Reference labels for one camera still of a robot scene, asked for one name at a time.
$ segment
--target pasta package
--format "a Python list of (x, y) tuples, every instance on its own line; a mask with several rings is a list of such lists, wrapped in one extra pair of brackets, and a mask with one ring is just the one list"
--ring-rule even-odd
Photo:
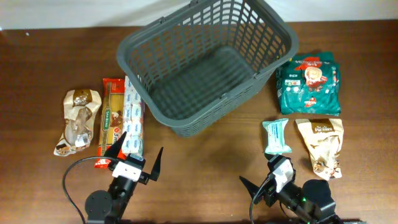
[(71, 90), (63, 100), (65, 129), (55, 146), (54, 155), (67, 156), (90, 146), (95, 115), (101, 97), (93, 90)]
[[(108, 148), (123, 133), (124, 80), (120, 78), (104, 78), (104, 100), (101, 119), (101, 132), (97, 155), (103, 156)], [(120, 150), (118, 157), (126, 159)], [(95, 168), (107, 168), (110, 160), (98, 159)]]

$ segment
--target white wall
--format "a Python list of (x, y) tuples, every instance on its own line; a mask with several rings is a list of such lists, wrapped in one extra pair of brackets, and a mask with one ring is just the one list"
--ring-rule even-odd
[[(143, 26), (189, 0), (0, 0), (0, 27)], [(398, 0), (266, 0), (285, 20), (398, 19)]]

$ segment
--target brown snack bag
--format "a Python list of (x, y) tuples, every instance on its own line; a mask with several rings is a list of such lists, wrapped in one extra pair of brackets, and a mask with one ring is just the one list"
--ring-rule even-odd
[(310, 151), (313, 171), (325, 180), (340, 178), (340, 155), (343, 144), (341, 119), (296, 119), (298, 130)]
[(101, 97), (93, 90), (71, 90), (63, 100), (65, 129), (55, 146), (54, 155), (67, 156), (90, 146), (95, 114)]

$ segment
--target plastic wrapper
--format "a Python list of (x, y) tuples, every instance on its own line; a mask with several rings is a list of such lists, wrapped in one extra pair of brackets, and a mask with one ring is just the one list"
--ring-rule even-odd
[(262, 125), (267, 131), (268, 146), (266, 154), (282, 154), (284, 152), (292, 152), (292, 149), (286, 145), (284, 129), (289, 119), (278, 119), (276, 121), (263, 121)]
[(313, 171), (325, 180), (340, 178), (337, 157), (343, 144), (343, 123), (340, 119), (296, 119), (298, 130), (310, 152)]
[(93, 90), (71, 90), (63, 100), (65, 129), (55, 146), (54, 155), (67, 156), (90, 146), (95, 115), (101, 97)]
[(330, 52), (296, 55), (276, 70), (282, 114), (339, 115), (340, 66)]
[(144, 102), (131, 84), (129, 77), (124, 82), (123, 132), (127, 132), (122, 145), (124, 154), (143, 157), (144, 152)]

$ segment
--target small green-white package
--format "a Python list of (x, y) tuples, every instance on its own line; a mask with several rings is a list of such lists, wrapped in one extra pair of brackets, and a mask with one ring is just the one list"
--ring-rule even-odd
[(268, 145), (266, 154), (282, 154), (284, 152), (292, 152), (292, 149), (286, 145), (284, 137), (284, 129), (289, 119), (283, 118), (275, 121), (263, 121), (262, 126), (267, 131)]

